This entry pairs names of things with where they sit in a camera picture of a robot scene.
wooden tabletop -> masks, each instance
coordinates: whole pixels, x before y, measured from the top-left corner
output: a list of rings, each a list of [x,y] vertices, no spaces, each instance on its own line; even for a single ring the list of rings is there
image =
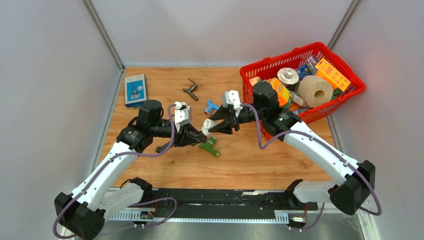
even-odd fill
[[[204,109],[209,99],[220,105],[223,92],[237,90],[243,101],[239,70],[215,67],[134,67],[126,70],[125,77],[145,74],[148,99],[162,102],[165,110],[176,101],[186,102],[192,108],[192,124],[200,130],[208,117]],[[199,85],[194,92],[198,101],[182,91],[192,84],[188,78]],[[107,155],[120,131],[137,114],[138,109],[125,107],[122,85],[101,159]],[[169,118],[166,111],[164,118]],[[309,126],[333,144],[325,118]],[[233,135],[217,133],[213,136],[217,139],[213,147],[220,152],[219,157],[198,146],[173,147],[160,157],[137,158],[113,186],[118,187],[126,179],[139,177],[154,188],[284,190],[296,179],[330,180],[318,165],[284,142],[276,140],[265,150],[260,150],[254,123],[240,125],[240,131]],[[154,138],[153,144],[144,153],[155,153],[157,146],[168,141],[165,138]]]

plastic shopping basket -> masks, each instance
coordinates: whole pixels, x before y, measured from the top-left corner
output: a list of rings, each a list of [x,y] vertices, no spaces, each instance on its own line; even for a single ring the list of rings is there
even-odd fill
[[[264,80],[275,78],[278,70],[281,68],[296,69],[299,66],[305,65],[306,59],[311,55],[315,55],[318,60],[325,58],[337,70],[339,70],[341,74],[350,80],[350,85],[346,91],[339,95],[336,99],[300,113],[298,116],[302,119],[302,121],[308,124],[324,118],[332,114],[351,97],[365,91],[365,84],[354,74],[352,69],[339,56],[334,54],[322,42],[315,42],[303,47],[297,47],[291,52],[272,58],[266,57],[261,61],[243,66],[240,69],[240,75],[243,78],[243,101],[245,103],[253,102],[252,85],[250,84],[249,79],[253,77],[260,77]],[[262,126],[261,130],[266,139],[269,140],[272,137],[263,130]]]

white wall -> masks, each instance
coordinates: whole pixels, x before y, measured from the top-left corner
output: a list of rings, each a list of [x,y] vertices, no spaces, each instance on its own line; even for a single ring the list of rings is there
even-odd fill
[[[0,1],[0,238],[55,239],[90,172],[119,70],[82,1]]]
[[[125,65],[246,65],[328,43],[351,0],[93,0]]]
[[[424,2],[365,0],[334,51],[367,84],[334,114],[346,151],[376,166],[381,239],[424,236]]]

green valve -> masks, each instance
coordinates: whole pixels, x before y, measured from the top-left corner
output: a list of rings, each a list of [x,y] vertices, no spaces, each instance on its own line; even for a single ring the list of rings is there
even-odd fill
[[[217,139],[214,136],[210,136],[207,139],[207,142],[199,144],[200,149],[205,149],[206,151],[213,154],[215,157],[220,156],[220,152],[215,150],[212,146],[217,143]]]

blue and white package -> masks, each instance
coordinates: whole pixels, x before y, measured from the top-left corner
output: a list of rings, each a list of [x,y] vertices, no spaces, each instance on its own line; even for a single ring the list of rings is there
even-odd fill
[[[125,107],[139,107],[147,100],[146,78],[144,74],[124,78]]]

